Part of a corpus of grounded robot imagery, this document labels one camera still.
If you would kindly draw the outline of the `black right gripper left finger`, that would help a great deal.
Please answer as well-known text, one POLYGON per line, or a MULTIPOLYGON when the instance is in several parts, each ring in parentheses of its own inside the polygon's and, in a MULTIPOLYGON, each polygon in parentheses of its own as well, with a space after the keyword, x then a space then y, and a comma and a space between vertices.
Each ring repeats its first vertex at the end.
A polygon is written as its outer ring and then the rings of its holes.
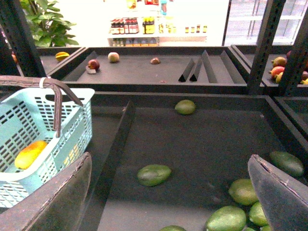
POLYGON ((90 185, 92 159, 84 153, 26 199, 0 215, 2 231, 76 231, 90 185))

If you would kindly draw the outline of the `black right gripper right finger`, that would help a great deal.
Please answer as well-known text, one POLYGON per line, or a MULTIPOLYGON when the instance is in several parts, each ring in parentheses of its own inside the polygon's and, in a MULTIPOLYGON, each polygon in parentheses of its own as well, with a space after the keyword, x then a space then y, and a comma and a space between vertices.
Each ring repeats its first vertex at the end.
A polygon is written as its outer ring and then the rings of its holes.
POLYGON ((308 187, 259 155, 248 161, 248 173, 273 231, 308 229, 308 187))

